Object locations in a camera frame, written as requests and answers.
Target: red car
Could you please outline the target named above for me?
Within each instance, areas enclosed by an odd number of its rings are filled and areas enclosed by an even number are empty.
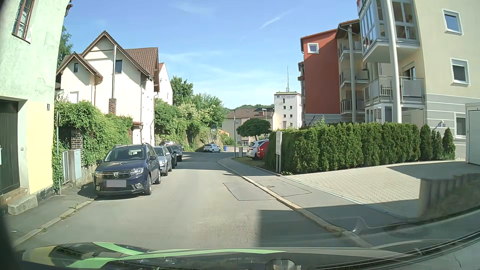
[[[258,147],[258,150],[257,150],[258,159],[260,160],[264,159],[265,153],[267,152],[268,142],[269,141],[266,141]]]

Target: license plate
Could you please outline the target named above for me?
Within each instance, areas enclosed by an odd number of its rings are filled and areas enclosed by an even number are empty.
[[[107,187],[127,187],[126,179],[107,180]]]

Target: road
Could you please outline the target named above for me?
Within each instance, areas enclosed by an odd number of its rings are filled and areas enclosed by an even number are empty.
[[[17,248],[114,242],[153,249],[353,246],[217,163],[185,153],[150,196],[98,199]]]

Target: blue sky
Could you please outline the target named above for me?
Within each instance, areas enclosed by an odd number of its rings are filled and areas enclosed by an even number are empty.
[[[158,47],[170,78],[225,107],[299,91],[300,38],[357,18],[355,0],[74,0],[64,25],[81,52],[103,30],[124,48]]]

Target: white sign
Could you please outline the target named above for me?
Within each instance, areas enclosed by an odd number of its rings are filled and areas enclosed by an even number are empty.
[[[282,132],[276,132],[276,141],[275,141],[275,153],[280,155],[282,152]]]

